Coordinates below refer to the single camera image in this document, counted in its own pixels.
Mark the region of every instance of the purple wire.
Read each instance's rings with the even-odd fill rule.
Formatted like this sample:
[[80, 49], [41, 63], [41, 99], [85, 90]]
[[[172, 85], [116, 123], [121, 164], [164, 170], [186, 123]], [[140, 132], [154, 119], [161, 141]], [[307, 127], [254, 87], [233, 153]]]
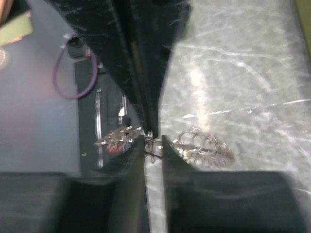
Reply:
[[58, 55], [58, 58], [56, 60], [56, 63], [55, 63], [55, 66], [54, 66], [54, 69], [53, 69], [53, 76], [52, 76], [52, 80], [53, 80], [53, 86], [54, 86], [54, 89], [58, 92], [58, 94], [65, 98], [65, 99], [68, 99], [68, 100], [75, 100], [75, 99], [79, 99], [83, 96], [85, 96], [87, 93], [90, 92], [90, 90], [93, 88], [93, 86], [95, 85], [96, 83], [96, 78], [97, 78], [97, 61], [96, 61], [96, 57], [95, 55], [92, 53], [91, 54], [91, 62], [92, 62], [92, 78], [91, 78], [91, 81], [90, 83], [88, 84], [88, 86], [82, 91], [80, 92], [79, 94], [75, 95], [75, 96], [70, 96], [70, 95], [67, 95], [65, 94], [63, 91], [61, 91], [59, 89], [59, 86], [57, 84], [57, 71], [58, 71], [58, 67], [59, 67], [59, 64], [62, 60], [62, 57], [65, 53], [65, 50], [66, 50], [66, 46], [67, 46], [67, 43], [75, 36], [75, 33], [72, 33], [69, 37], [69, 39], [65, 42], [65, 46], [64, 48], [62, 48], [62, 50], [60, 51], [59, 55]]

